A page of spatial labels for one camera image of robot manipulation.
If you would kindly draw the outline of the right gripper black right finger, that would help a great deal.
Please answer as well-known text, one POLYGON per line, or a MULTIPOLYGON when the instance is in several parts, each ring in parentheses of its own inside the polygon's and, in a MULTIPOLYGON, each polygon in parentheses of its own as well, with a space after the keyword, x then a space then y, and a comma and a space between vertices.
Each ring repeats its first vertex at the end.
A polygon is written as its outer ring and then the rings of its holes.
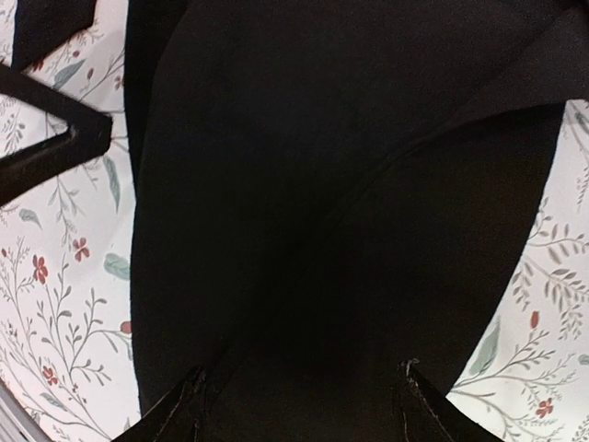
POLYGON ((402 362, 393 394, 393 440, 402 442, 500 442, 466 417, 415 367, 402 362))

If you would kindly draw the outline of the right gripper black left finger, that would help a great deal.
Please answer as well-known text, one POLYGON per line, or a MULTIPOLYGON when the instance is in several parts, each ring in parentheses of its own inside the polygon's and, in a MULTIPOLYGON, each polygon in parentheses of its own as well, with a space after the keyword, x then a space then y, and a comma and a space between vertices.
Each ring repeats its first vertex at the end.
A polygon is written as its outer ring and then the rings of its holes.
POLYGON ((202 441, 206 372, 193 368, 135 425, 113 442, 202 441))

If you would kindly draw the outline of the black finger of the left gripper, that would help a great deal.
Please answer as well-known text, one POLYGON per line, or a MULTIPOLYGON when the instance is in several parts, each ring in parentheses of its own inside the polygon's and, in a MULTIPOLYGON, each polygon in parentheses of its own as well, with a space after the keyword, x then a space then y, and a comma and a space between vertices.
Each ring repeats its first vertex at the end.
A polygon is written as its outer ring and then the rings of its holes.
POLYGON ((1 93, 67 123, 66 131, 1 158, 1 201, 20 195, 69 169, 104 155, 110 148, 109 115, 35 79, 1 66, 1 93))

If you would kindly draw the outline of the black long sleeve shirt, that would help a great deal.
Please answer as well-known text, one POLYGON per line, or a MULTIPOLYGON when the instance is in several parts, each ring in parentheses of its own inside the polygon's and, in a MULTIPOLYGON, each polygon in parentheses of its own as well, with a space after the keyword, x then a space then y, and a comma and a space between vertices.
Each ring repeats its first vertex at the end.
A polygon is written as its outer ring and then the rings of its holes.
MULTIPOLYGON (((16 1, 5 65, 98 2, 16 1)), ((202 441, 394 441, 399 365, 450 401, 512 282, 587 3, 123 2, 135 424, 198 366, 202 441)))

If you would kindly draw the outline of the floral white tablecloth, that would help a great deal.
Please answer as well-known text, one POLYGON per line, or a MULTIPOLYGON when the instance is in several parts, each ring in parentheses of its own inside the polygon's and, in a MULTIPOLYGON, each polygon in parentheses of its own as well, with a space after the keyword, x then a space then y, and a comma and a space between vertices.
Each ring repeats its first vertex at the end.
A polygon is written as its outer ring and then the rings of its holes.
MULTIPOLYGON (((129 320, 127 5, 32 76, 108 112, 110 150, 1 209, 1 437, 109 441, 140 416, 129 320)), ((588 106, 567 104, 537 220, 450 401, 506 441, 588 437, 588 106)))

